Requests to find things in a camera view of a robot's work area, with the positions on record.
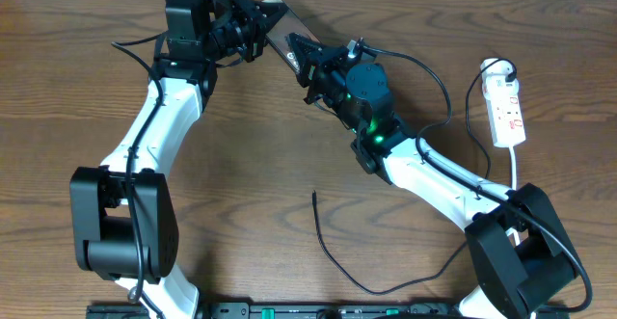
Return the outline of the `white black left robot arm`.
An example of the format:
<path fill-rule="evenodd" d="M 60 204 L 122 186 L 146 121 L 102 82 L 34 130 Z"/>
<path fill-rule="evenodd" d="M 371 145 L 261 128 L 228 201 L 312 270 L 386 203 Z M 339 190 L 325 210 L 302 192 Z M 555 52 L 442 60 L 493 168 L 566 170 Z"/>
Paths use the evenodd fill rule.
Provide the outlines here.
<path fill-rule="evenodd" d="M 165 0 L 167 28 L 151 37 L 148 94 L 113 152 L 69 182 L 78 266 L 112 281 L 146 318 L 202 318 L 199 288 L 177 265 L 179 228 L 167 178 L 205 113 L 217 72 L 259 57 L 283 2 Z"/>

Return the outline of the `Galaxy smartphone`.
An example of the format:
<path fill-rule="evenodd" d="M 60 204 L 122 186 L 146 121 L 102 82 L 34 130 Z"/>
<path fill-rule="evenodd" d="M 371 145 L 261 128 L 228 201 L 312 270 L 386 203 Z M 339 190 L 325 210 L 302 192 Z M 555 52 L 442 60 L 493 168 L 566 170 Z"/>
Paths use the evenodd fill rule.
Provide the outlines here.
<path fill-rule="evenodd" d="M 298 61 L 288 43 L 288 36 L 290 34 L 297 34 L 316 42 L 320 41 L 320 39 L 305 25 L 301 18 L 287 6 L 286 13 L 269 31 L 266 35 L 266 39 L 292 71 L 294 73 L 299 73 L 300 68 Z"/>

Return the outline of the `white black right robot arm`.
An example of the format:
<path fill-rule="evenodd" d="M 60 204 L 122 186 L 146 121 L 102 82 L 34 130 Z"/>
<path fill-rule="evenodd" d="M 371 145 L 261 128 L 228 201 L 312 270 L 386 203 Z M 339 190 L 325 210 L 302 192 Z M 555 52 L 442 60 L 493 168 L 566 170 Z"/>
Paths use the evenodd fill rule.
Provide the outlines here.
<path fill-rule="evenodd" d="M 459 305 L 468 317 L 528 318 L 556 313 L 550 299 L 583 275 L 549 197 L 527 183 L 518 190 L 470 173 L 408 130 L 394 112 L 384 68 L 364 44 L 350 55 L 297 33 L 286 41 L 307 104 L 322 100 L 354 133 L 351 144 L 369 174 L 406 189 L 464 231 L 479 289 Z"/>

